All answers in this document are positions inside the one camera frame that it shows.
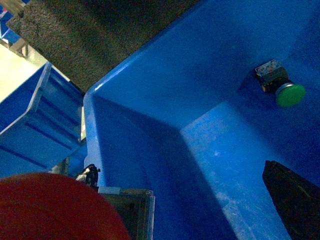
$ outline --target scratched plastic surface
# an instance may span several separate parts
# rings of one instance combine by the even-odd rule
[[[289,240],[266,160],[320,186],[319,1],[201,1],[84,98],[100,186],[151,189],[154,239]],[[255,68],[307,94],[280,108]]]

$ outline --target blue plastic crate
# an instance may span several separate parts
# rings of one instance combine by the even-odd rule
[[[290,239],[262,173],[275,160],[320,186],[319,9],[201,1],[87,92],[84,165],[100,186],[154,191],[154,239]],[[262,91],[271,59],[300,104]]]
[[[14,31],[7,27],[7,22],[12,18],[12,14],[8,11],[0,14],[0,39],[6,39],[10,43],[16,43],[20,37]]]
[[[46,63],[0,103],[0,177],[49,171],[80,147],[83,95]]]

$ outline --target green button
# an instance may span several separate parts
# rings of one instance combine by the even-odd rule
[[[277,96],[276,103],[284,108],[298,104],[306,95],[306,89],[302,85],[285,87]]]

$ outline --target black object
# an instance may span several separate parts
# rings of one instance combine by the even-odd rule
[[[291,238],[320,240],[320,188],[276,161],[262,178]]]
[[[146,189],[103,187],[98,191],[121,216],[132,240],[152,240],[154,192]]]
[[[75,180],[84,183],[98,191],[98,172],[100,172],[100,169],[94,164],[90,164],[75,177]]]

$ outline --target red object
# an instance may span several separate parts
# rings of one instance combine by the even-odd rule
[[[0,239],[130,240],[118,213],[72,178],[31,173],[0,180]]]

